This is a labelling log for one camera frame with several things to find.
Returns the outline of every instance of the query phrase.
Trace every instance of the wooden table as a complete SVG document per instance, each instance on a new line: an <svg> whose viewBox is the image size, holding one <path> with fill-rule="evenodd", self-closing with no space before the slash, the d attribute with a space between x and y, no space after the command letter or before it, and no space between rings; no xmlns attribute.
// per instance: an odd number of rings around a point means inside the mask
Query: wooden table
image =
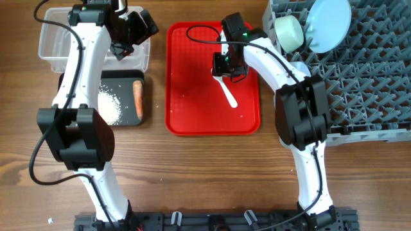
<svg viewBox="0 0 411 231"><path fill-rule="evenodd" d="M41 133L39 108L50 107L58 75L37 55L39 1L0 4L0 229L72 230L74 215L92 212L79 180L44 187L33 183L28 162ZM46 8L72 6L55 0ZM219 21L241 12L262 26L267 0L130 1L149 9L160 28L152 38L146 73L146 121L115 128L114 170L135 211L183 212L294 209L298 183L293 157L278 139L273 93L261 80L261 127L241 137L172 135L164 125L166 32L179 21ZM336 206L358 209L362 230L411 230L411 143L363 142L326 149L328 186ZM35 172L43 180L72 174L47 146ZM55 222L48 225L48 218Z"/></svg>

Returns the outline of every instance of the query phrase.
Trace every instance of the dish rack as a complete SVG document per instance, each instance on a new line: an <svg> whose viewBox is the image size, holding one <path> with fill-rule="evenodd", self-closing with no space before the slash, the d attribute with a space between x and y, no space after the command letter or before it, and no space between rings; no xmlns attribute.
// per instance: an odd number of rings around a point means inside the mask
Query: dish rack
<svg viewBox="0 0 411 231"><path fill-rule="evenodd" d="M276 17L293 15L306 31L314 2L269 0L263 25L272 41ZM281 54L324 78L333 122L327 145L411 141L411 0L349 2L351 25L335 49L311 52L308 39Z"/></svg>

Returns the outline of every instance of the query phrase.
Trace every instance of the plastic spoon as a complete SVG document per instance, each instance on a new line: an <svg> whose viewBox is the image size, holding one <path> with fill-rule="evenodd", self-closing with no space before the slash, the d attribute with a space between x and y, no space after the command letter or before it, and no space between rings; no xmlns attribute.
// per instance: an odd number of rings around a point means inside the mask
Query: plastic spoon
<svg viewBox="0 0 411 231"><path fill-rule="evenodd" d="M220 83L221 88L224 91L225 97L227 97L227 99L230 103L230 106L232 108L236 108L238 106L237 101L236 101L236 99L234 99L234 96L232 96L230 90L227 88L227 86L223 82L223 77L222 76L213 76L213 78Z"/></svg>

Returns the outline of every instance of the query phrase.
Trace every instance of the black cable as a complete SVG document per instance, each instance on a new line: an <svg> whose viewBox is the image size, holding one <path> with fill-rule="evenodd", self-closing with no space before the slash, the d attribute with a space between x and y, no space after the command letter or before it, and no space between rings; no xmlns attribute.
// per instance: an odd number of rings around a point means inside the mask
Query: black cable
<svg viewBox="0 0 411 231"><path fill-rule="evenodd" d="M42 146L43 142L46 140L47 136L50 134L51 130L54 129L54 128L56 127L57 123L59 123L59 122L61 121L61 119L63 118L64 113L66 112L66 110L67 110L67 108L68 108L68 106L69 106L69 104L70 104L70 102L71 102L71 99L74 97L74 90L75 90L75 88L76 88L78 76L79 76L80 69L81 69L81 66L82 66L82 59L83 59L83 44L82 44L82 40L81 40L81 38L77 35L77 33L76 33L74 30L72 30L69 26L66 26L65 24L62 24L62 23L59 23L59 22L47 21L47 20L39 19L39 18L37 17L37 12L38 12L39 8L40 8L44 3L48 2L48 1L49 1L49 0L43 0L41 3L39 3L39 4L36 6L36 9L34 10L34 19L35 19L36 21L38 21L38 22L46 23L46 24L52 24L52 25L55 25L55 26L60 26L60 27L63 27L64 29L70 31L70 33L73 34L73 36L75 37L75 39L77 40L77 43L78 43L78 61L77 61L76 71L74 72L73 82L72 82L72 84L71 84L69 94L67 95L66 103L64 104L64 106L63 106L63 108L61 109L60 113L59 113L59 114L57 115L57 117L54 119L53 123L52 123L52 124L47 128L47 130L43 133L43 136L40 138L40 140L39 140L39 142L37 143L35 149L33 150L33 154L31 155L31 159L30 159L30 163L29 163L29 168L28 168L28 169L29 169L29 173L30 173L30 177L31 177L31 179L32 179L36 184L39 184L39 185L56 185L56 184L59 184L59 183L62 183L62 182L66 182L66 181L68 181L68 180L70 180L70 179L73 179L73 178L81 177L81 176L87 178L87 179L89 180L90 184L92 185L92 188L93 188L94 192L96 193L96 197L97 197L97 199L98 199L98 201L99 201L99 203L100 203L100 206L101 206L101 208L103 209L105 215L107 216L107 219L108 219L111 227L115 230L116 227L114 226L114 224L113 224L113 222L112 222L112 220L111 220L111 218L110 218L110 216L109 216L109 213L107 212L107 208L106 208L106 206L104 205L104 202L103 202L103 200L102 200L102 198L101 198L101 196L100 196L100 194L99 194L99 192L98 192L98 189L97 189L97 187L96 187L96 184L94 183L94 180L92 179L91 176L86 175L86 174L75 174L75 175L71 175L71 176L65 177L65 178L63 178L63 179L60 179L60 180L56 180L56 181L54 181L54 182L42 182L41 180L37 179L36 176L35 176L35 174L34 174L34 162L35 162L37 153L38 153L39 150L40 150L40 147Z"/></svg>
<svg viewBox="0 0 411 231"><path fill-rule="evenodd" d="M239 79L239 80L236 80L236 81L234 81L233 80L233 77L232 76L230 76L230 81L232 82L232 83L239 83L239 82L241 82L241 81L243 81L243 80L245 80L245 78L247 77L247 75L245 75L244 77L242 77L241 79Z"/></svg>
<svg viewBox="0 0 411 231"><path fill-rule="evenodd" d="M199 40L199 39L191 37L189 35L189 32L193 28L210 28L210 29L214 30L218 34L218 39L217 39L218 41ZM275 227L278 227L278 226L283 225L285 223L289 223L291 221L294 221L297 218L303 216L307 211L312 209L315 206L315 204L320 200L320 197L322 195L323 185L322 185L322 173L321 173L320 163L319 163L319 159L318 159L318 156L317 156L317 150L316 150L319 146L319 139L317 137L317 133L316 133L315 127L314 127L314 120L313 120L313 116L312 116L312 113L311 113L311 105L310 105L310 102L308 101L307 94L306 94L304 88L302 87L300 81L294 76L293 72L291 70L289 70L289 68L287 68L287 66L284 64L284 62L279 57L277 57L277 55L275 55L271 50L269 50L267 47L263 47L263 46L260 46L258 44L253 44L253 43L250 43L250 42L221 41L220 32L216 28L214 28L212 26L209 26L209 25L199 24L199 25L190 26L186 31L186 36L187 36L188 39L190 39L194 42L199 42L199 43L204 43L204 44L237 44L237 45L242 45L242 46L253 46L253 47L262 49L263 51L265 51L266 53L268 53L272 57L274 57L283 66L283 68L288 73L288 75L297 84L297 87L298 87L298 89L300 90L300 92L302 94L302 99L304 100L304 102L306 104L306 107L307 107L308 119L310 121L311 131L313 133L314 141L315 141L315 146L313 147L312 155L314 156L315 163L316 163L316 166L317 166L317 171L319 173L319 190L318 190L318 194L317 194L317 197L315 198L315 200L313 201L313 203L310 206L308 206L306 209L304 209L298 215L296 215L296 216L294 216L290 219L287 219L286 221L282 221L278 224L275 224L275 225L272 225L272 226L269 226L269 227L266 227L266 228L260 228L259 230L255 230L255 231L263 231L263 230L268 230L268 229L271 229L271 228L275 228Z"/></svg>

